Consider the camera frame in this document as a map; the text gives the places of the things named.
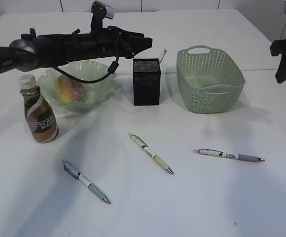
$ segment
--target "pen grip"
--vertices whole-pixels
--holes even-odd
[[[164,170],[167,170],[168,165],[159,156],[154,156],[153,160]]]
[[[89,190],[90,190],[94,195],[96,195],[100,200],[105,196],[105,194],[104,194],[99,188],[97,188],[97,186],[94,185],[94,184],[90,184]]]
[[[243,160],[243,161],[251,161],[251,162],[258,162],[258,158],[259,157],[251,157],[251,156],[246,156],[246,155],[238,155],[238,159],[239,160]]]

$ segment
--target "black pen holder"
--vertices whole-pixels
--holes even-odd
[[[158,58],[133,59],[133,104],[159,105],[160,88]]]

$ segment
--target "pen clip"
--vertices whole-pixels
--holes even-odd
[[[140,138],[138,137],[137,135],[134,135],[140,142],[142,142],[145,146],[147,146],[147,144]]]
[[[74,166],[72,166],[68,161],[64,163],[64,170],[69,173],[74,179],[78,179],[79,171],[74,168]]]
[[[221,151],[218,151],[218,150],[212,150],[212,149],[206,149],[206,148],[202,148],[201,150],[207,150],[207,151],[211,151],[211,152],[221,152]]]

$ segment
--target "black robotic arm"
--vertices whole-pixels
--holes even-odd
[[[113,18],[112,8],[95,1],[92,5],[93,19],[91,32],[79,34],[77,29],[71,35],[52,34],[36,36],[34,29],[21,39],[13,41],[9,47],[0,47],[0,74],[12,69],[28,72],[37,68],[52,67],[79,82],[82,80],[66,74],[58,66],[68,62],[115,56],[116,60],[108,69],[113,74],[118,67],[119,57],[133,58],[138,53],[152,47],[152,39],[144,34],[125,31],[116,26],[103,28],[102,20]]]

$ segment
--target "bottle cap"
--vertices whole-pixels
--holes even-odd
[[[34,75],[26,74],[18,79],[18,83],[21,89],[31,89],[36,86],[36,79]]]

